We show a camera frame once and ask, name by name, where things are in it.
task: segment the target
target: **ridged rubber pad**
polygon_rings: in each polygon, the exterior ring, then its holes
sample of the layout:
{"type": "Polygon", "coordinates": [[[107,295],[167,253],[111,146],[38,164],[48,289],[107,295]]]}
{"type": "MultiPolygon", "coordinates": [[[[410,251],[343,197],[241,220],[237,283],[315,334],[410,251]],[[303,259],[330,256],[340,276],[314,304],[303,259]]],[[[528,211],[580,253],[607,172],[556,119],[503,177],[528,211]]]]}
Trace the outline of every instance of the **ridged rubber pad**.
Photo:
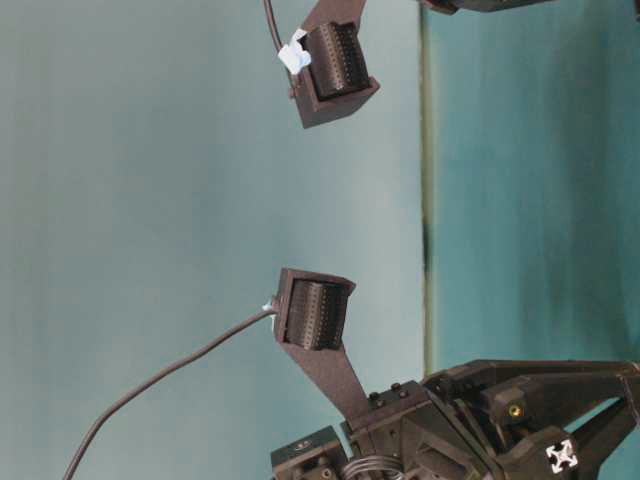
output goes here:
{"type": "Polygon", "coordinates": [[[325,23],[308,33],[311,76],[320,100],[370,87],[369,73],[354,24],[325,23]]]}
{"type": "Polygon", "coordinates": [[[305,350],[340,348],[348,296],[343,285],[296,280],[289,305],[287,341],[305,350]]]}

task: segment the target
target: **teal wall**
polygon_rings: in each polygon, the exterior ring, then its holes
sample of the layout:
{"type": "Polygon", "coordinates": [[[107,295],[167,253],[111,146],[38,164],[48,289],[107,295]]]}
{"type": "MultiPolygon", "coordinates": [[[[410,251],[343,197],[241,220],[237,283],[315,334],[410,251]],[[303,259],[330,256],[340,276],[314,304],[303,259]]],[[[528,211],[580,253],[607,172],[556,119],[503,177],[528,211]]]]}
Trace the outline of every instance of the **teal wall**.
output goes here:
{"type": "MultiPolygon", "coordinates": [[[[424,17],[435,368],[640,358],[633,2],[424,17]]],[[[603,479],[634,479],[634,433],[603,479]]]]}
{"type": "MultiPolygon", "coordinates": [[[[312,4],[275,2],[283,35],[312,4]]],[[[420,377],[417,5],[371,2],[361,40],[382,91],[303,131],[258,0],[2,2],[0,477],[60,478],[99,412],[281,266],[359,284],[367,390],[420,377]]],[[[265,322],[127,406],[77,478],[268,478],[338,420],[265,322]]]]}

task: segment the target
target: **bolt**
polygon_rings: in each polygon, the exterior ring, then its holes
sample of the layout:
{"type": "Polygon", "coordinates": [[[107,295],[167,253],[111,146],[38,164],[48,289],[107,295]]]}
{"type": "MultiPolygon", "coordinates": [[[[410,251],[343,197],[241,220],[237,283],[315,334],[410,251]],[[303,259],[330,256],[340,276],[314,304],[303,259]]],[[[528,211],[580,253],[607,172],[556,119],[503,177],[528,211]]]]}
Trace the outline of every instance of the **bolt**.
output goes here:
{"type": "Polygon", "coordinates": [[[509,415],[511,416],[511,418],[520,418],[522,417],[524,411],[522,410],[522,407],[520,405],[511,405],[509,407],[509,415]]]}
{"type": "Polygon", "coordinates": [[[300,450],[304,450],[305,448],[308,448],[310,446],[311,446],[311,441],[310,440],[304,440],[302,442],[297,443],[296,446],[293,447],[293,449],[296,452],[299,452],[300,450]]]}

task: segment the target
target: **wire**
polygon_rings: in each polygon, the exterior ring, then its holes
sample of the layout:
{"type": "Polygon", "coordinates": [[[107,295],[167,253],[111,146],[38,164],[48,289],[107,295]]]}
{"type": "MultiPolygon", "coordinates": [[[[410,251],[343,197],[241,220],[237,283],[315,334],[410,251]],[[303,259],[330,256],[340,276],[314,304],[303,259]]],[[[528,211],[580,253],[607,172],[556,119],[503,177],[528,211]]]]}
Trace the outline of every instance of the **wire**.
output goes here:
{"type": "Polygon", "coordinates": [[[175,372],[176,370],[179,370],[182,367],[185,367],[185,366],[189,365],[190,363],[195,362],[196,360],[204,357],[207,353],[209,353],[211,350],[216,348],[218,345],[220,345],[224,341],[226,341],[229,338],[233,337],[236,333],[240,333],[245,328],[248,328],[251,325],[253,325],[254,323],[258,322],[259,320],[262,320],[263,318],[268,317],[270,315],[273,315],[275,313],[276,313],[275,310],[270,309],[270,310],[265,310],[265,311],[262,311],[260,313],[257,313],[255,315],[253,315],[252,317],[249,317],[244,322],[236,325],[235,327],[231,328],[230,330],[228,330],[224,334],[220,335],[215,340],[211,341],[210,343],[208,343],[207,345],[202,347],[200,350],[192,353],[191,355],[188,355],[188,356],[182,358],[181,360],[178,360],[177,362],[172,363],[171,365],[167,366],[166,368],[160,370],[158,373],[156,373],[154,376],[152,376],[151,378],[146,380],[144,383],[141,383],[137,387],[135,387],[132,390],[130,390],[129,392],[127,392],[122,398],[120,398],[120,400],[118,400],[113,405],[111,405],[109,408],[107,408],[104,411],[104,413],[102,415],[100,415],[97,418],[97,420],[93,423],[93,425],[91,426],[89,431],[85,434],[84,438],[82,439],[82,442],[80,443],[80,446],[76,450],[76,453],[73,456],[73,459],[71,460],[71,463],[69,463],[69,466],[67,467],[67,471],[65,472],[64,477],[62,477],[62,479],[63,480],[71,480],[71,478],[73,477],[73,474],[75,473],[76,469],[78,468],[78,464],[80,463],[80,460],[82,460],[82,457],[86,453],[87,448],[89,448],[89,445],[91,444],[91,441],[93,440],[93,438],[98,433],[98,430],[100,430],[100,427],[102,427],[102,425],[104,425],[104,423],[109,419],[109,417],[111,417],[111,415],[116,413],[118,410],[120,410],[122,407],[124,407],[131,400],[136,398],[138,395],[140,395],[142,392],[144,392],[146,389],[148,389],[152,385],[158,383],[160,380],[162,380],[167,375],[169,375],[169,374],[175,372]]]}
{"type": "Polygon", "coordinates": [[[271,32],[271,38],[273,39],[273,45],[276,47],[276,51],[279,52],[282,48],[282,40],[280,40],[280,33],[278,33],[278,25],[276,24],[276,18],[273,14],[273,6],[271,0],[264,0],[264,12],[267,14],[267,23],[269,24],[269,32],[271,32]]]}
{"type": "Polygon", "coordinates": [[[342,469],[344,480],[351,480],[366,472],[382,472],[389,480],[402,480],[404,478],[403,465],[400,459],[387,455],[368,455],[366,457],[351,460],[342,469]]]}

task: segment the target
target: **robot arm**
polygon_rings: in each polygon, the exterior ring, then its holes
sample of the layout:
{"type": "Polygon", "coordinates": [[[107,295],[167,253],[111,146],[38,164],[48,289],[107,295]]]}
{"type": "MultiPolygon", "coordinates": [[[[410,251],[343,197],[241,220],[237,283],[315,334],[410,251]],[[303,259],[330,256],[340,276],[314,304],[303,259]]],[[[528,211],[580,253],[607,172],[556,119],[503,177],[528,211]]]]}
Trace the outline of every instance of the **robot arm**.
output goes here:
{"type": "Polygon", "coordinates": [[[273,452],[276,480],[594,480],[640,425],[631,362],[478,360],[366,397],[341,340],[354,287],[283,270],[276,340],[343,413],[354,457],[327,427],[273,452]]]}
{"type": "MultiPolygon", "coordinates": [[[[263,1],[278,56],[287,65],[289,96],[296,102],[304,128],[349,116],[378,91],[380,84],[369,76],[358,40],[366,0],[318,0],[291,44],[280,40],[271,0],[263,1]],[[292,51],[304,52],[306,61],[298,62],[292,51]]],[[[453,15],[459,9],[495,12],[551,0],[418,1],[426,8],[453,15]]],[[[640,21],[640,0],[634,1],[640,21]]]]}

